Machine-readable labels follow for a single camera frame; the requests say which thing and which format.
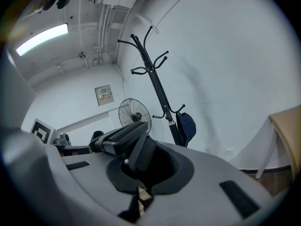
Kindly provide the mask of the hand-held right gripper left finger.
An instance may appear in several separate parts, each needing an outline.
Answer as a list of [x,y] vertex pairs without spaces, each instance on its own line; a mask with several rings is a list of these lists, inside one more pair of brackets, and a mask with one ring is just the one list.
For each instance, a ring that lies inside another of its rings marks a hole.
[[89,147],[94,153],[106,152],[121,155],[147,130],[148,123],[138,121],[94,138]]

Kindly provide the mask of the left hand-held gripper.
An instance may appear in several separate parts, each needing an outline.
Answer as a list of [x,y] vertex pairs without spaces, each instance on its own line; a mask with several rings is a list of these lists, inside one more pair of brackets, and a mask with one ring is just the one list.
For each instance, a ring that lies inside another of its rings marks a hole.
[[38,119],[34,120],[31,133],[38,136],[44,144],[71,146],[70,138],[67,134],[59,133],[56,129]]

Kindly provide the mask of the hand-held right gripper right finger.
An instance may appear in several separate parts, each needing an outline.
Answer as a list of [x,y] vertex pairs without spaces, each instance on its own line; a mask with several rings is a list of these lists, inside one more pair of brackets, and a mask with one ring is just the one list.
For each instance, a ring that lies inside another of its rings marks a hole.
[[124,160],[124,172],[147,188],[151,161],[157,144],[150,136],[141,136],[134,145],[128,158]]

